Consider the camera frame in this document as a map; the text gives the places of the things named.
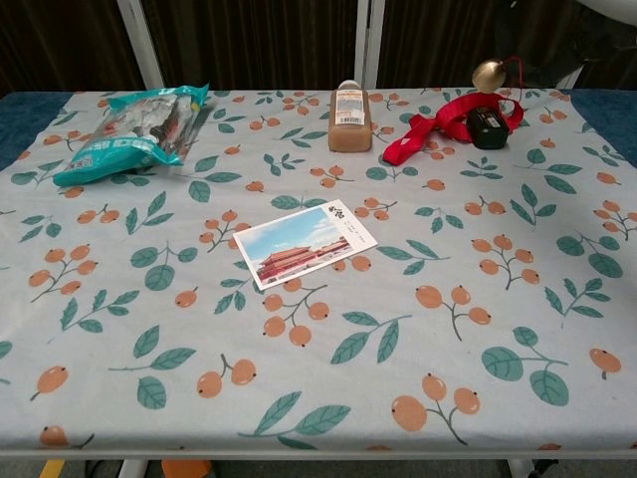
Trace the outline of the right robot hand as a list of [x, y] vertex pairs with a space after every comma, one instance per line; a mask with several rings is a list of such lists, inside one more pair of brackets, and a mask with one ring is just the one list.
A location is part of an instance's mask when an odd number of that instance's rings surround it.
[[560, 80], [584, 65], [603, 60], [621, 50], [636, 47], [636, 11], [630, 10], [626, 18], [619, 8], [601, 3], [579, 3], [578, 16], [570, 24], [571, 32], [548, 59], [536, 66], [523, 58], [515, 42], [517, 31], [538, 31], [538, 23], [522, 16], [516, 1], [510, 1], [497, 19], [496, 46], [503, 58], [501, 68], [511, 73], [512, 62], [519, 65], [521, 87], [555, 87]]

